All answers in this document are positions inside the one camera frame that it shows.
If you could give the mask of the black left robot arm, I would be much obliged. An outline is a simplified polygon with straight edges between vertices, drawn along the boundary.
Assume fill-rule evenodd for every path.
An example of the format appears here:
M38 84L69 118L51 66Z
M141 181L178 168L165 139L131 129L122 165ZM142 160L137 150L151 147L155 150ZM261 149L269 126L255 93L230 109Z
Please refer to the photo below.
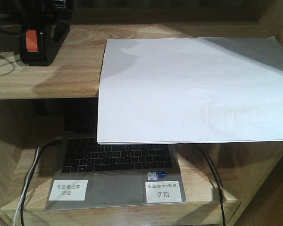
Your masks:
M0 0L0 33L20 36L30 29L71 19L73 0Z

